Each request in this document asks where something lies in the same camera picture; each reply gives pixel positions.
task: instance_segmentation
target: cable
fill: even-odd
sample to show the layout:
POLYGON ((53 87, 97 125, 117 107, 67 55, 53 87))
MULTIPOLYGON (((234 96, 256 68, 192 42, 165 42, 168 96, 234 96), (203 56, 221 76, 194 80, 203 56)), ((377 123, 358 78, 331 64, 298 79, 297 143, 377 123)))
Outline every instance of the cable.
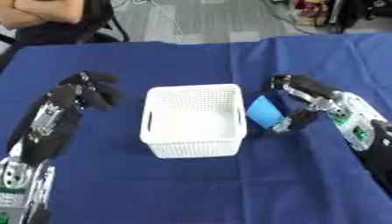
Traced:
POLYGON ((133 4, 144 4, 147 2, 148 2, 148 0, 133 0, 133 4))
POLYGON ((304 31, 304 30, 298 28, 298 27, 294 24, 294 22, 293 22, 293 21, 290 21, 288 18, 278 16, 277 13, 274 12, 274 9, 272 9, 271 5, 270 5, 269 3, 267 3, 266 1, 268 1, 268 0, 260 0, 260 2, 262 2, 262 3, 269 9, 269 14, 270 14, 273 18, 276 18, 276 19, 278 19, 278 20, 282 20, 282 21, 286 22, 287 24, 291 25, 292 28, 294 28, 294 29, 296 29, 297 31, 302 32, 302 33, 304 33, 304 34, 307 34, 307 35, 317 35, 317 33, 309 32, 309 31, 304 31))
POLYGON ((174 23, 174 27, 176 27, 176 29, 177 29, 177 31, 178 31, 178 33, 179 33, 179 35, 178 35, 178 43, 179 43, 179 44, 182 43, 182 40, 183 40, 183 38, 184 38, 184 33, 182 32, 181 28, 179 27, 179 23, 176 21, 176 19, 174 19, 173 17, 171 17, 171 16, 169 16, 167 13, 165 13, 165 11, 162 10, 162 7, 161 7, 158 3, 156 3, 154 0, 133 0, 133 3, 134 3, 134 4, 150 3, 150 4, 152 4, 153 6, 157 7, 158 13, 160 13, 160 14, 166 16, 167 18, 169 18, 169 20, 170 20, 171 22, 174 23))
POLYGON ((123 0, 122 2, 120 2, 118 5, 113 5, 113 9, 118 9, 122 6, 124 6, 129 0, 123 0))
POLYGON ((167 18, 169 18, 169 20, 171 20, 174 23, 174 26, 176 27, 179 35, 178 35, 178 42, 181 44, 182 40, 184 38, 184 33, 182 32, 181 28, 179 27, 179 23, 176 21, 176 19, 174 19, 173 17, 169 16, 168 14, 166 14, 161 6, 159 4, 157 4, 154 0, 145 0, 146 2, 151 3, 152 5, 156 6, 158 9, 158 12, 162 13, 162 15, 166 16, 167 18))

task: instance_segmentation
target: chair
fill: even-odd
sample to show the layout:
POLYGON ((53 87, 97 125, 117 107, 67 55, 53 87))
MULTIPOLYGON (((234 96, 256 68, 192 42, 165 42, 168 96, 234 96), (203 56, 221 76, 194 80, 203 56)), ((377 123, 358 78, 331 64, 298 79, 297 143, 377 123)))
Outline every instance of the chair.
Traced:
MULTIPOLYGON (((80 35, 75 44, 86 44, 86 43, 113 43, 113 42, 129 42, 130 36, 123 29, 120 22, 118 21, 116 14, 113 12, 113 8, 111 4, 108 5, 106 10, 106 14, 101 17, 99 21, 90 25, 88 29, 84 33, 80 35), (109 29, 114 30, 117 29, 121 35, 122 40, 119 40, 115 37, 112 37, 108 34, 99 32, 100 29, 109 29)), ((0 33, 0 41, 7 43, 9 45, 13 45, 15 43, 15 39, 12 37, 8 37, 2 33, 0 33)))

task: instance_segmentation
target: person's arm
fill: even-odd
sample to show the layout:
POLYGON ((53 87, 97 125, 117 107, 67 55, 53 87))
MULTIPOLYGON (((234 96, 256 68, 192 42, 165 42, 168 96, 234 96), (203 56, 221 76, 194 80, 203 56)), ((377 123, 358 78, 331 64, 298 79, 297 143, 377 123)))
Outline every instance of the person's arm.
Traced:
POLYGON ((83 17, 84 0, 15 0, 15 8, 48 21, 77 24, 83 17))
POLYGON ((0 23, 8 30, 43 24, 45 20, 11 7, 0 5, 0 23))

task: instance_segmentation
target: blue tablecloth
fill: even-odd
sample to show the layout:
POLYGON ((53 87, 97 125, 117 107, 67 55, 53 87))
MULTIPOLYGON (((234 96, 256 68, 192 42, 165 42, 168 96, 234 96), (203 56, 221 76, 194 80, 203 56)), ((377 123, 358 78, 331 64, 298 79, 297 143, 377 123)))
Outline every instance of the blue tablecloth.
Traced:
POLYGON ((111 72, 124 98, 107 114, 89 110, 55 161, 52 223, 390 224, 392 202, 324 117, 277 137, 249 122, 238 155, 203 159, 154 157, 139 126, 150 88, 233 82, 248 106, 273 73, 309 74, 392 119, 391 55, 389 34, 30 47, 0 77, 0 142, 60 80, 80 70, 111 72))

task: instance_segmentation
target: robotic hand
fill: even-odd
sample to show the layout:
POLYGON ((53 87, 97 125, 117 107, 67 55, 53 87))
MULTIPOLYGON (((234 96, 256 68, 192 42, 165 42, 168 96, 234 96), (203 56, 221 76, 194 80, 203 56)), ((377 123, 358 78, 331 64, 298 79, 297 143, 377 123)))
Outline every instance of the robotic hand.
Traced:
POLYGON ((9 156, 0 162, 0 224, 48 223, 47 210, 56 158, 71 140, 82 112, 106 111, 121 97, 116 77, 77 73, 63 80, 31 106, 7 143, 9 156))
POLYGON ((271 127, 276 133, 300 129, 325 112, 374 179, 392 197, 392 124, 356 94, 327 87, 307 76, 278 74, 266 91, 282 89, 307 107, 271 127))

